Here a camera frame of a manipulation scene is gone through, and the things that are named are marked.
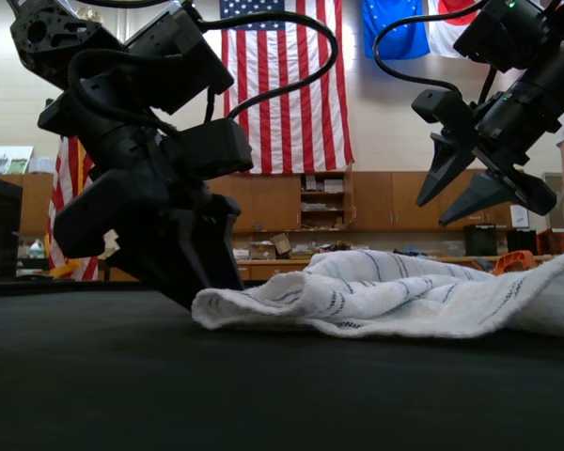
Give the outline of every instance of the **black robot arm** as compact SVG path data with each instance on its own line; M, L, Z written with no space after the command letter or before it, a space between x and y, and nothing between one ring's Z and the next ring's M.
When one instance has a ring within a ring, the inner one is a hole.
M56 215L54 234L64 255L101 254L102 237L113 229L119 250L107 262L184 307L203 288L242 289L231 251L241 209L205 184L252 168L242 129L222 118L178 131L151 111L173 114L201 91L208 89L212 99L233 83L204 40L208 23L192 3L172 2L125 43L100 24L78 18L65 0L9 3L17 17L11 34L21 61L64 90L41 113L39 127L78 137L95 164L93 183ZM304 86L336 61L330 30L285 14L243 20L288 19L316 28L331 42L331 57L307 79L256 101Z
M544 133L559 129L558 118L564 113L564 4L558 7L559 3L542 10L528 0L481 0L465 11L392 23L376 39L375 54L384 35L397 26L480 9L454 48L493 70L525 70L507 91L487 101L485 93L482 102L469 104L454 85L400 74L403 80L448 89L426 90L412 104L424 120L444 127L431 135L434 157L417 205L431 201L475 158L488 168L484 175L473 177L466 192L443 214L441 224L505 201L540 215L556 204L556 195L542 180L518 167L528 162L526 153ZM377 63L398 76L379 57Z

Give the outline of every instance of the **black table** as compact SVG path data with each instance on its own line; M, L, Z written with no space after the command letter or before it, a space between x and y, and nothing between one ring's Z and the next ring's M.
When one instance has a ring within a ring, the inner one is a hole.
M564 339L214 333L151 291L1 294L0 450L564 449Z

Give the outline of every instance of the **american flag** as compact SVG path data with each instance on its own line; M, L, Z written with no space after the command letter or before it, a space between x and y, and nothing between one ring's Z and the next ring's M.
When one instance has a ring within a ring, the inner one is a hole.
M253 149L256 174L301 174L353 162L342 61L342 0L220 0L222 18L291 11L325 23L336 35L337 63L299 91L262 102L237 117ZM325 64L326 38L294 23L251 23L224 30L222 59L235 79L224 112L259 93L305 78Z
M53 236L56 214L92 182L88 177L88 171L93 165L77 138L61 138L53 179L53 196L48 209L47 241L50 274L53 277L74 280L98 278L97 257L67 259Z

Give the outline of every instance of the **black cable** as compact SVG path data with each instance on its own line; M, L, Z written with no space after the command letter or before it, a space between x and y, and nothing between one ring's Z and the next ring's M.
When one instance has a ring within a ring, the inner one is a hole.
M209 87L207 89L207 111L205 112L205 123L211 122L215 111L215 92Z
M178 130L160 120L155 115L132 113L122 108L106 105L95 100L88 91L84 88L82 83L81 68L84 63L91 58L106 59L109 62L120 61L124 64L133 66L146 66L154 67L156 65L176 65L181 62L181 55L174 56L136 56L132 54L125 54L116 50L106 49L90 49L84 50L76 54L69 64L69 84L72 91L75 93L80 102L89 110L113 120L121 122L128 122L137 125L144 125L147 127L154 127L159 129L165 134L177 138Z
M227 115L228 118L233 119L242 111L250 108L257 103L262 101L267 101L277 96L281 96L283 94L288 94L289 92L295 91L300 89L304 86L307 86L319 78L321 78L327 71L329 71L334 64L337 62L338 58L338 43L337 39L335 38L334 33L323 23L316 21L307 16L303 16L301 14L297 14L294 12L257 12L251 15L245 15L241 17L234 17L231 19L223 19L221 21L214 21L214 22L204 22L198 21L197 25L201 27L201 31L207 30L221 30L223 28L230 28L232 26L239 26L239 25L247 25L249 23L260 23L260 22L269 22L269 21L280 21L280 22L291 22L297 23L299 25L304 25L308 28L312 28L316 30L318 33L323 34L330 42L330 57L328 61L321 66L318 70L313 72L312 74L306 76L306 78L299 80L298 82L291 83L287 86L281 86L277 89L272 89L271 91L258 94L257 96L243 101L239 105L237 105L232 111L229 112Z
M15 17L19 16L19 11L21 11L21 7L19 6L19 0L7 0L10 9L14 12Z
M136 0L136 1L114 1L114 0L79 0L80 3L91 5L92 7L137 9L154 7L162 3L171 3L171 0Z
M487 78L485 79L485 83L480 91L480 97L478 97L478 105L482 105L485 101L487 101L487 96L489 95L491 86L493 86L493 82L495 81L495 75L497 75L497 69L493 66L489 66L489 73L487 73Z
M380 42L388 34L389 31L398 28L402 25L406 25L408 23L416 23L416 22L439 22L439 21L445 21L447 19L456 19L458 17L466 16L472 12L482 9L488 2L489 0L480 0L478 3L472 5L471 7L461 9L456 12L450 12L448 14L438 14L433 16L429 15L429 16L407 17L405 19L401 19L399 21L393 22L388 27L386 27L383 31L381 31L376 37L376 39L374 40L374 44L372 46L372 52L374 53L374 60L376 61L376 64L380 69L382 69L384 72L388 73L392 77L399 78L400 80L404 80L406 82L444 87L445 89L449 89L451 91L457 92L458 95L461 97L462 93L460 92L458 87L449 82L434 80L432 78L414 77L413 75L408 75L406 73L399 72L398 70L393 70L388 66L386 66L386 64L380 58L380 51L379 51Z

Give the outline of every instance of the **striped towel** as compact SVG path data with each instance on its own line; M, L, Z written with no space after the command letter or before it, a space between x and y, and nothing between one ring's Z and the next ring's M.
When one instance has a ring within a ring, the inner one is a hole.
M468 338L503 327L564 335L564 256L494 277L384 252L322 254L258 288L204 289L192 314L211 330L310 328L346 338Z

